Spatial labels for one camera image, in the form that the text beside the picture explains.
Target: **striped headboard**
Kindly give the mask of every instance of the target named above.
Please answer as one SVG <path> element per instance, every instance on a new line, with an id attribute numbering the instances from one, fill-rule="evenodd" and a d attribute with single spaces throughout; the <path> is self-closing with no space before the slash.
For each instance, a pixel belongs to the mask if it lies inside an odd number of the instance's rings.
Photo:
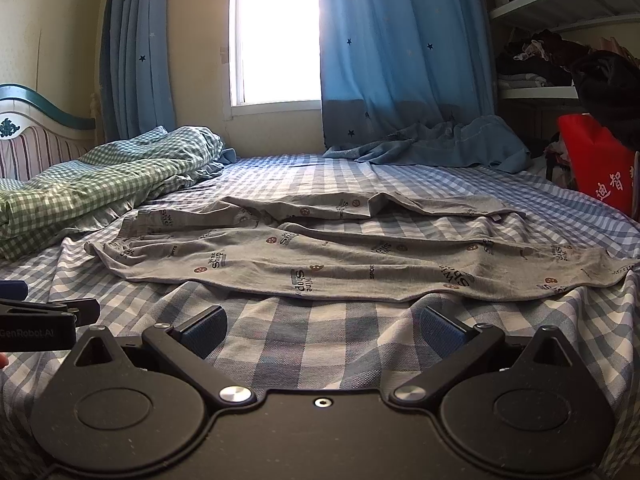
<path id="1" fill-rule="evenodd" d="M 0 178 L 26 181 L 98 143 L 94 118 L 63 112 L 33 90 L 0 85 Z"/>

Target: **bed sheet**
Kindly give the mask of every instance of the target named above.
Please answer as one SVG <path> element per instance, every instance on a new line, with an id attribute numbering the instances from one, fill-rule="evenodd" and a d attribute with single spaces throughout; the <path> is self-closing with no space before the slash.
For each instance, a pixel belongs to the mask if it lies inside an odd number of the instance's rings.
<path id="1" fill-rule="evenodd" d="M 241 160 L 219 178 L 145 203 L 144 208 L 197 210 L 222 196 L 263 200 L 320 192 L 399 192 L 409 198 L 466 194 L 495 196 L 526 219 L 509 214 L 487 218 L 429 218 L 392 211 L 366 221 L 307 219 L 317 229 L 406 238 L 491 236 L 516 242 L 600 245 L 613 256 L 640 256 L 635 222 L 601 202 L 560 189 L 540 177 L 507 175 L 487 168 L 376 166 L 315 155 Z M 365 388 L 388 392 L 439 360 L 419 330 L 419 309 L 411 303 L 327 302 L 240 294 L 204 286 L 129 283 L 106 270 L 84 250 L 88 240 L 112 239 L 122 220 L 79 240 L 21 259 L 0 262 L 4 279 L 26 280 L 29 300 L 95 297 L 99 322 L 116 335 L 142 332 L 158 321 L 180 323 L 211 304 L 228 315 L 227 338 L 208 362 L 258 393 L 269 387 Z M 512 335 L 532 335 L 556 324 L 580 352 L 613 406 L 618 420 L 602 463 L 613 476 L 640 442 L 640 320 L 638 273 L 616 286 L 585 286 L 546 300 L 482 303 L 454 294 L 430 294 L 463 322 L 490 322 Z M 44 467 L 28 430 L 34 398 L 67 352 L 9 355 L 0 374 L 0 471 L 5 478 L 30 478 Z"/>

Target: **window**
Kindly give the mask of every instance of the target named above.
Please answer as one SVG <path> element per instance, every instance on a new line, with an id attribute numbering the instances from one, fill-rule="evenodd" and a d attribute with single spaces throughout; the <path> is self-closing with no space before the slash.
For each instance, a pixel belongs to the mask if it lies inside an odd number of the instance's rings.
<path id="1" fill-rule="evenodd" d="M 234 115 L 251 112 L 248 108 L 253 112 L 319 108 L 318 1 L 230 0 Z"/>

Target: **window frame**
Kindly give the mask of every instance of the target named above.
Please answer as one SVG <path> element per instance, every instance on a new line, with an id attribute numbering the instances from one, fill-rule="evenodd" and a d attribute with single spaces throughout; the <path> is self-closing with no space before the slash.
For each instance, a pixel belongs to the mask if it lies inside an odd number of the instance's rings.
<path id="1" fill-rule="evenodd" d="M 225 115 L 231 119 L 236 116 L 267 114 L 272 112 L 293 112 L 300 110 L 320 110 L 320 99 L 274 101 L 269 103 L 246 104 L 244 102 L 244 78 L 242 76 L 242 43 L 238 41 L 239 1 L 229 0 L 228 14 L 228 78 L 229 108 Z"/>

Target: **red bag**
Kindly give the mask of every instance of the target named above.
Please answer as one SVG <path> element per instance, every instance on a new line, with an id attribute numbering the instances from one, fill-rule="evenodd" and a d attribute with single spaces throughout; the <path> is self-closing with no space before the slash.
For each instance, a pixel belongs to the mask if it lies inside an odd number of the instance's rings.
<path id="1" fill-rule="evenodd" d="M 578 189 L 631 216 L 635 152 L 586 114 L 558 118 Z"/>

